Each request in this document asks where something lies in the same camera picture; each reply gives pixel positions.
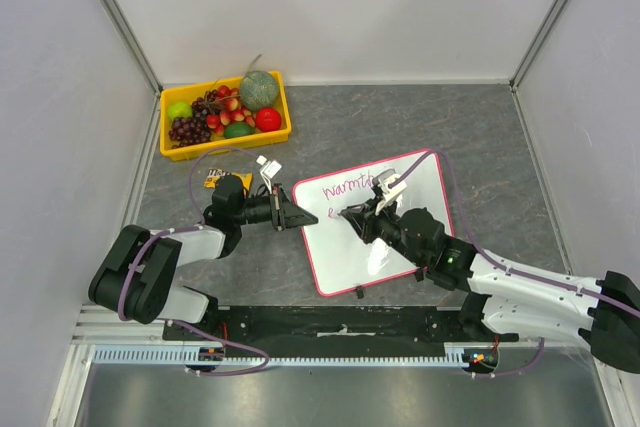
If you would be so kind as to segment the pink framed whiteboard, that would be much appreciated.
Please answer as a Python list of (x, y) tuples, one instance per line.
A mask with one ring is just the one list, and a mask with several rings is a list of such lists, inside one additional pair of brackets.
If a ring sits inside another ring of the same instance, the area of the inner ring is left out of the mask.
[[(363, 243), (348, 222), (343, 209), (374, 196), (373, 179), (388, 169), (404, 173), (420, 156), (420, 150), (362, 164), (299, 181), (293, 200), (318, 218), (302, 229), (318, 292), (330, 297), (357, 287), (366, 287), (404, 275), (416, 267), (381, 240)], [(397, 199), (397, 213), (426, 208), (455, 233), (440, 160), (432, 154), (406, 179), (407, 188)]]

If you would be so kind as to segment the white pink marker pen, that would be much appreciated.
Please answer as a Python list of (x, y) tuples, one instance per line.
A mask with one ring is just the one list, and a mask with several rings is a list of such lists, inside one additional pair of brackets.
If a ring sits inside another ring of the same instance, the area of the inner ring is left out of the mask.
[(364, 215), (368, 211), (368, 209), (369, 206), (367, 204), (351, 205), (340, 210), (338, 212), (338, 215), (343, 218), (347, 218), (348, 216), (353, 215)]

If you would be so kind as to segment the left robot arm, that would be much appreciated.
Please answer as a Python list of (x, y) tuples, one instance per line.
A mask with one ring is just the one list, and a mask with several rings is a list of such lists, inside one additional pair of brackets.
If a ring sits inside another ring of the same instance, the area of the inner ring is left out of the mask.
[(177, 285), (176, 270), (229, 256), (242, 227), (259, 223), (281, 232), (315, 225), (318, 218), (292, 202), (279, 184), (267, 195), (250, 196), (239, 177), (227, 175), (214, 187), (202, 223), (163, 231), (124, 227), (91, 280), (89, 300), (122, 321), (183, 321), (196, 339), (211, 339), (220, 325), (218, 314), (209, 310), (215, 300)]

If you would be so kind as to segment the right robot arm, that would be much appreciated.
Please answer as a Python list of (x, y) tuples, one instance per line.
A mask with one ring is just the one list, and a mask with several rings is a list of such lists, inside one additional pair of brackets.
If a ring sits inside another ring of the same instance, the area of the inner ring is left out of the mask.
[(477, 341), (490, 332), (575, 343), (604, 364), (639, 371), (639, 289), (626, 275), (558, 274), (482, 251), (446, 233), (425, 208), (397, 214), (365, 203), (340, 212), (365, 244), (376, 240), (434, 284), (467, 296), (458, 328)]

